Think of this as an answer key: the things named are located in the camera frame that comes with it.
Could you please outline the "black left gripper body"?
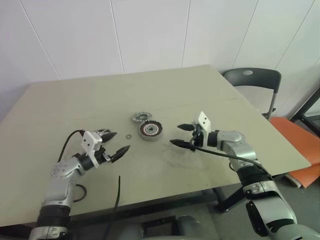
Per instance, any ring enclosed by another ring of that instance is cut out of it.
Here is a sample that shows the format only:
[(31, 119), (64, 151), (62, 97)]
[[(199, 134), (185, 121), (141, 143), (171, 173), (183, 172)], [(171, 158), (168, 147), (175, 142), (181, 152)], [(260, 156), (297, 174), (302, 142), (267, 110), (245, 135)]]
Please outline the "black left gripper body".
[[(95, 131), (101, 138), (103, 138), (104, 135), (107, 135), (111, 132), (110, 129), (98, 129)], [(103, 153), (105, 152), (105, 148), (103, 147), (103, 145), (101, 145), (99, 147), (99, 149), (95, 152), (95, 158), (97, 160), (97, 162), (101, 165), (104, 162), (106, 162), (106, 160), (103, 157)]]

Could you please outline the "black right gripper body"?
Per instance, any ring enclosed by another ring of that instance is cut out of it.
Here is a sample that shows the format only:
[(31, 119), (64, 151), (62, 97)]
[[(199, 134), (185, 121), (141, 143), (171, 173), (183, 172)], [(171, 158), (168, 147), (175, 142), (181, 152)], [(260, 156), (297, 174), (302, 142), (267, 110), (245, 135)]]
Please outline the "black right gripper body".
[(192, 132), (192, 138), (189, 141), (189, 143), (192, 148), (195, 148), (195, 147), (200, 148), (203, 146), (203, 141), (204, 141), (203, 128), (198, 123), (193, 123), (192, 125), (194, 129)]

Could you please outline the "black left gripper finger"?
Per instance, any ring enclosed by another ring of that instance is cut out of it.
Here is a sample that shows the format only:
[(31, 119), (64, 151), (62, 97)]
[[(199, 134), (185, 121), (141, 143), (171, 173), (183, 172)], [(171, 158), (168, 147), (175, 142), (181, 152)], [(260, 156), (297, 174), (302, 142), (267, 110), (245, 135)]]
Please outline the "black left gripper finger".
[(116, 132), (105, 132), (105, 133), (101, 136), (102, 142), (103, 142), (103, 143), (106, 143), (106, 142), (110, 141), (113, 137), (115, 137), (116, 135), (117, 135)]
[(131, 147), (130, 145), (127, 145), (117, 150), (115, 154), (110, 156), (110, 161), (114, 163), (120, 158), (122, 158), (126, 154), (126, 152), (130, 149), (130, 147)]

